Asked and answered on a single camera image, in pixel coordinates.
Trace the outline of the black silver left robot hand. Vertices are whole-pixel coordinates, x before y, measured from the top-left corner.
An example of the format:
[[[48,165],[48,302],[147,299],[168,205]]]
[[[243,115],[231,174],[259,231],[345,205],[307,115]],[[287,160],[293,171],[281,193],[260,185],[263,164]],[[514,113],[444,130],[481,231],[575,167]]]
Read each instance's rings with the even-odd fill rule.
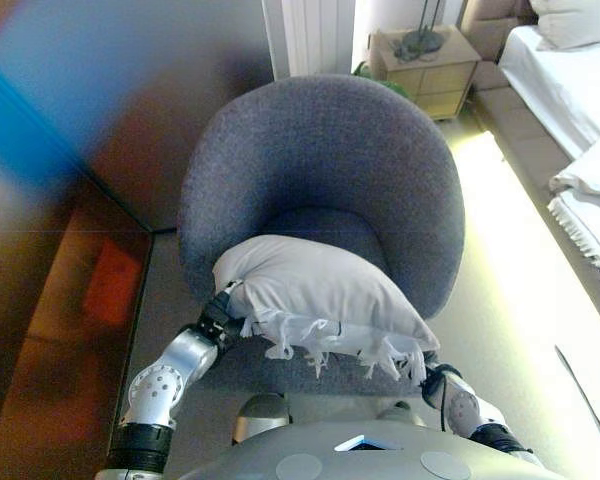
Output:
[[[229,313],[231,293],[240,285],[238,281],[229,282],[205,305],[196,324],[196,329],[221,352],[235,346],[244,325],[243,317],[234,317]]]

